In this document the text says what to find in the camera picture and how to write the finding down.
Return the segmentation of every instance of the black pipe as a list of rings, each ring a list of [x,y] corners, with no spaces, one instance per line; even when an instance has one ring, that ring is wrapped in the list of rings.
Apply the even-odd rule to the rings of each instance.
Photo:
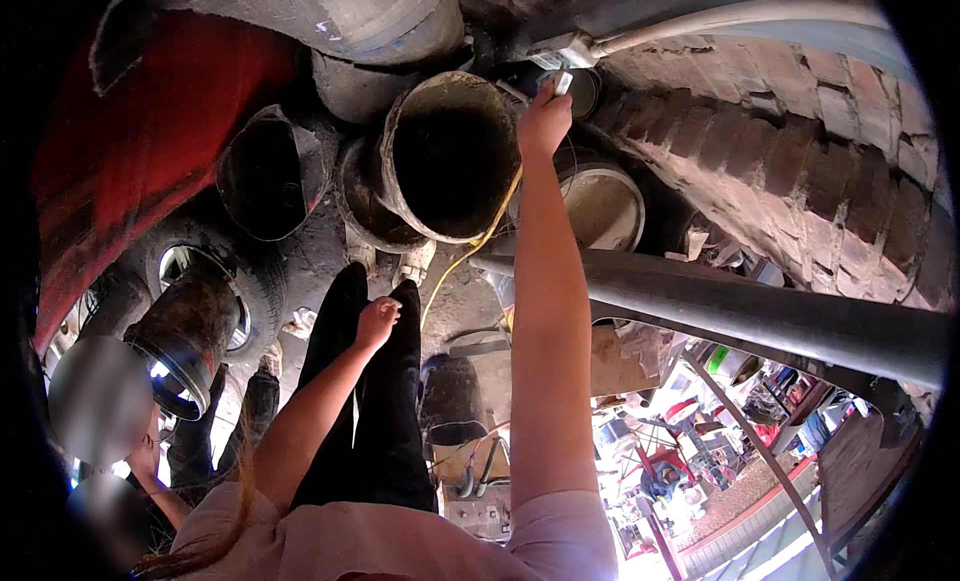
[[[474,495],[477,498],[483,498],[483,495],[487,492],[487,485],[490,482],[490,469],[494,466],[494,457],[497,455],[497,444],[503,444],[503,451],[507,451],[507,440],[503,437],[497,435],[493,438],[493,441],[490,443],[489,455],[486,456],[486,465],[483,467],[483,474],[480,475],[480,482],[477,483],[476,490],[474,490]]]
[[[470,262],[514,275],[510,256]],[[952,315],[772,287],[641,253],[583,250],[582,262],[598,302],[887,379],[944,385]]]

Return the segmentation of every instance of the tire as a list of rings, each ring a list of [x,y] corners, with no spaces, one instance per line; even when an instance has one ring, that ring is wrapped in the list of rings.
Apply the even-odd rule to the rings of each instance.
[[[161,258],[184,246],[209,257],[230,276],[246,306],[246,342],[228,349],[227,364],[255,362],[277,339],[287,314],[287,283],[276,246],[247,237],[227,218],[223,207],[198,207],[195,201],[171,212],[120,256],[118,264],[140,277],[156,301],[162,293]],[[222,216],[210,216],[210,213]]]

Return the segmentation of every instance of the brick wall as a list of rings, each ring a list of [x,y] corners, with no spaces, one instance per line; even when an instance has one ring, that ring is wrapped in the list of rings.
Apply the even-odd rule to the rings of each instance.
[[[667,186],[814,291],[943,311],[953,221],[874,146],[685,89],[632,92],[594,122]]]
[[[635,89],[687,89],[774,117],[819,119],[830,136],[877,148],[950,207],[923,95],[862,60],[778,39],[681,35],[617,52],[599,67]]]

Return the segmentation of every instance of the white shoe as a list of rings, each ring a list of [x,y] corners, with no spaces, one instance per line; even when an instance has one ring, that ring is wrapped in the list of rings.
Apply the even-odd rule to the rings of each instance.
[[[369,277],[377,268],[377,248],[363,240],[350,225],[346,228],[346,262],[361,263]]]
[[[393,287],[397,287],[404,281],[411,279],[420,287],[426,281],[426,271],[433,260],[433,255],[437,254],[437,241],[431,239],[426,245],[414,251],[408,251],[400,257],[400,264],[393,273]]]

